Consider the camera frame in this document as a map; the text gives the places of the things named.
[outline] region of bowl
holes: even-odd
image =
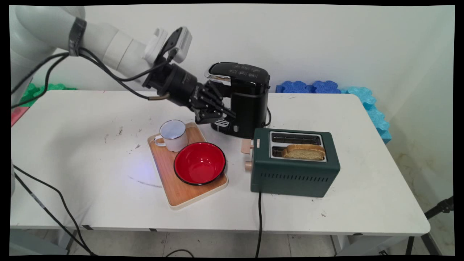
[[[174,172],[190,185],[205,185],[218,178],[226,167],[222,150],[208,142],[187,145],[174,159]]]

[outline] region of black coffee maker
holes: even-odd
[[[225,134],[253,138],[255,128],[266,124],[268,72],[251,65],[221,62],[213,64],[205,76],[206,85],[214,85],[223,97],[231,99],[230,109],[236,113],[235,118],[226,116],[211,123],[211,127]]]

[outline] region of toast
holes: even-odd
[[[309,160],[324,160],[325,149],[313,144],[292,144],[282,151],[282,157]]]

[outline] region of white table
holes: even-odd
[[[263,194],[265,232],[338,235],[339,255],[366,254],[429,232],[356,96],[270,93],[268,106],[271,128],[331,132],[341,170],[324,198]],[[193,118],[185,107],[127,91],[49,91],[12,127],[12,160],[61,190],[77,222],[95,230],[257,230],[258,194],[250,192],[250,173],[244,169],[250,156],[240,153],[240,138],[208,124],[200,129],[224,151],[229,184],[183,209],[168,206],[147,138],[167,120]],[[22,176],[72,228],[58,195]],[[59,228],[19,183],[10,227]],[[344,235],[355,233],[364,236],[350,244]]]

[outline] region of green toaster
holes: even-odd
[[[283,158],[290,144],[315,144],[325,149],[321,161]],[[254,139],[243,140],[242,152],[250,153],[251,191],[324,197],[340,171],[332,135],[328,132],[257,128]]]

